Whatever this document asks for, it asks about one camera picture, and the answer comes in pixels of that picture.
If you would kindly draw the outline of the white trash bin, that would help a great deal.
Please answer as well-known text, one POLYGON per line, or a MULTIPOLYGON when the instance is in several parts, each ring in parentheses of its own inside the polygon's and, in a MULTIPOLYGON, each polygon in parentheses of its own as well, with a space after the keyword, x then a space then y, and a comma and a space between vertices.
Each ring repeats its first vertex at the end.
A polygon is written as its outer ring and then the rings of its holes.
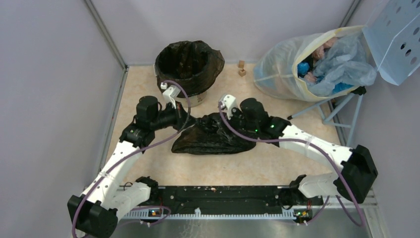
MULTIPOLYGON (((208 94, 207 92, 203 92, 198 95, 188 96, 191 108, 202 104, 204 100, 206 99, 207 94, 208 94)), ((177 97, 176 101, 180 102, 184 108, 188 107, 188 102, 185 98, 177 97)))

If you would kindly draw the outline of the black trash bag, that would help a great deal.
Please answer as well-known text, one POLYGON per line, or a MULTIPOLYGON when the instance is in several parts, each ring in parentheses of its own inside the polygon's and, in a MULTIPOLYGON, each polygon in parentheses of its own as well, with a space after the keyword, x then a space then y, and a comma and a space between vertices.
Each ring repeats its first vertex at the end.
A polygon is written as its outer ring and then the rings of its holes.
POLYGON ((192 155, 230 155, 254 149, 255 142, 231 132, 219 113, 198 118, 195 124, 173 142, 172 153, 192 155))

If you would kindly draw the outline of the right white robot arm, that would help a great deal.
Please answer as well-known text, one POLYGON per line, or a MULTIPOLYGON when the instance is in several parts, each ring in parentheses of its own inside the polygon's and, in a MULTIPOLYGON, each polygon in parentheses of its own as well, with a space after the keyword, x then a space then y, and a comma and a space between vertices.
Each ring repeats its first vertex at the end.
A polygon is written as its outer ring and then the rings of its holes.
POLYGON ((286 119, 269 116, 255 98, 237 104, 234 96, 226 95, 219 100, 218 109, 226 127, 240 138, 292 150, 330 167, 330 173, 300 175, 291 181, 294 203, 304 204, 317 196, 339 196, 364 203, 378 176, 368 148, 351 148, 313 136, 286 119))

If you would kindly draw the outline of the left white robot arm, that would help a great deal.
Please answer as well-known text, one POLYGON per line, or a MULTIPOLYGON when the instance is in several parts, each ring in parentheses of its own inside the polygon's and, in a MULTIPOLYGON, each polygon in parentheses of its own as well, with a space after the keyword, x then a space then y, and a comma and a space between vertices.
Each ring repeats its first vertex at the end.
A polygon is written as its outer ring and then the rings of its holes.
POLYGON ((169 101, 163 108, 154 96, 139 99, 136 114, 123 129, 116 148, 94 181, 81 193, 70 197, 67 207, 72 221, 72 237, 83 232, 84 237, 108 238, 119 221, 141 203, 153 205, 159 192, 148 182, 135 182, 123 192, 120 184, 146 150, 164 144, 170 136, 153 143, 155 132, 172 127, 177 133, 191 123, 191 104, 183 108, 178 101, 169 101))

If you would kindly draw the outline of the black bin liner bag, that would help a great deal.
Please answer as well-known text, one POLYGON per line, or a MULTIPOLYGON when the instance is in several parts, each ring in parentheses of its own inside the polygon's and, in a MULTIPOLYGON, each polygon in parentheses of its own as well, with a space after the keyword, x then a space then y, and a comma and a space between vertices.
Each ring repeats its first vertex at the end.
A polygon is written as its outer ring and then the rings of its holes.
POLYGON ((204 41, 180 41, 166 46, 156 57, 157 87, 171 80, 196 96, 208 91, 223 71, 225 60, 219 50, 204 41))

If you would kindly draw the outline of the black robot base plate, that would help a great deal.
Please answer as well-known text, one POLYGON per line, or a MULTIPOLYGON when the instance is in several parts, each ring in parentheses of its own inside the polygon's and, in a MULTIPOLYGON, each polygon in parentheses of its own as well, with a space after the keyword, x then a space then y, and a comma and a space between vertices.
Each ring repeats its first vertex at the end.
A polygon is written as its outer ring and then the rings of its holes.
POLYGON ((321 206, 320 197, 306 198, 297 189, 276 185, 256 186, 159 186, 152 188, 142 206, 166 206, 173 215, 281 214, 297 206, 321 206))

